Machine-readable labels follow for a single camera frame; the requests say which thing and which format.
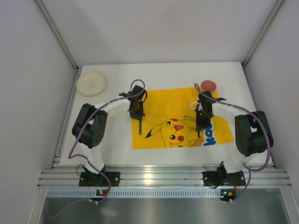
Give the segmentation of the pink plastic cup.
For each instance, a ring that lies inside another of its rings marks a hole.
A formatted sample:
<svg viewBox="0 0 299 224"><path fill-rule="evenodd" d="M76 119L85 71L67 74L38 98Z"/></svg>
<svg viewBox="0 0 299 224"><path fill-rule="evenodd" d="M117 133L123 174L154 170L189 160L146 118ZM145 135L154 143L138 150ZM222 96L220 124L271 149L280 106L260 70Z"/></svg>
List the pink plastic cup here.
<svg viewBox="0 0 299 224"><path fill-rule="evenodd" d="M210 91L211 93L215 92L217 85L211 80L205 80L200 84L201 91Z"/></svg>

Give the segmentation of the yellow Pikachu placemat cloth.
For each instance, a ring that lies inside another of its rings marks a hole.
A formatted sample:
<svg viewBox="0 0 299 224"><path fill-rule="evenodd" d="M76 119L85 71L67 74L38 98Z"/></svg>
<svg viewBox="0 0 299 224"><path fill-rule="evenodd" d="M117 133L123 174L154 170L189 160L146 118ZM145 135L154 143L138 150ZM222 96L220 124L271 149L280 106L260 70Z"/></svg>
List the yellow Pikachu placemat cloth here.
<svg viewBox="0 0 299 224"><path fill-rule="evenodd" d="M134 150L214 146L235 141L229 123L217 116L198 138L195 111L198 91L195 88L150 90L147 94L142 135L138 133L139 121L131 121Z"/></svg>

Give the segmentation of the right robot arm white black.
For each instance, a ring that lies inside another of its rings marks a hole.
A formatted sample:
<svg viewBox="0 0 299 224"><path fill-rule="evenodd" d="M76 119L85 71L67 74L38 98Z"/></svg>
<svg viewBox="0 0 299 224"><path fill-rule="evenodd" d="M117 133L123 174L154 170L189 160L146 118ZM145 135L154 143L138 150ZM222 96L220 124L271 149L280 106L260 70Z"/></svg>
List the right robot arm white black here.
<svg viewBox="0 0 299 224"><path fill-rule="evenodd" d="M226 102L224 98L213 98L210 91L199 92L198 103L199 106L195 109L197 132L206 130L215 116L225 119L235 127L236 149L221 162L219 170L230 175L241 171L242 168L259 172L267 167L274 140L263 111L250 112L241 106ZM249 161L265 151L266 160L260 168L247 166Z"/></svg>

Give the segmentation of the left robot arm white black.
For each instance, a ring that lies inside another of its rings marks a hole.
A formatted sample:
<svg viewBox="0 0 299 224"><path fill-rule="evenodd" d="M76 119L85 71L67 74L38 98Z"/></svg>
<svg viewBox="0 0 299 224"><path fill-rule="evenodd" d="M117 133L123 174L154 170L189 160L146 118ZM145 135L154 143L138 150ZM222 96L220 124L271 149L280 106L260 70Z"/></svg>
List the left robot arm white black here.
<svg viewBox="0 0 299 224"><path fill-rule="evenodd" d="M143 103L148 94L144 87L135 85L127 93L100 104L84 104L72 127L72 135L76 138L68 158L81 157L86 160L86 169L94 174L104 172L105 163L101 157L99 144L104 138L108 119L123 112L128 112L131 119L139 121L139 133L142 132L142 119L145 116Z"/></svg>

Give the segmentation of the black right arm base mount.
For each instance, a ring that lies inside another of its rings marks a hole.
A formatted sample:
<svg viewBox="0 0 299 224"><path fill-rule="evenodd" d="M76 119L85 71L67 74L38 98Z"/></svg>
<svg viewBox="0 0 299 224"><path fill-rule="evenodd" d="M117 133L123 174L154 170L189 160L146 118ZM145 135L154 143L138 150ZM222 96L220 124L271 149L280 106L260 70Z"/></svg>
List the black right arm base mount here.
<svg viewBox="0 0 299 224"><path fill-rule="evenodd" d="M213 189L219 186L245 186L246 181L242 171L235 173L228 173L223 165L223 162L217 167L215 171L204 171L203 182L204 186Z"/></svg>

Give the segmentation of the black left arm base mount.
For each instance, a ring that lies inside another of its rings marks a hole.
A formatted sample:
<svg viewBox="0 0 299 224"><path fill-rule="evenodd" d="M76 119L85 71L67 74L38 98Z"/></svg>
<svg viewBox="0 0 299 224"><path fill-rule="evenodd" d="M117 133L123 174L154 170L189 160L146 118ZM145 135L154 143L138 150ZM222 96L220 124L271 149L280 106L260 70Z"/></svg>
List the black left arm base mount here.
<svg viewBox="0 0 299 224"><path fill-rule="evenodd" d="M118 187L120 183L120 172L105 172L106 177L110 180L112 187ZM108 187L108 181L100 174L89 171L82 172L79 180L80 187Z"/></svg>

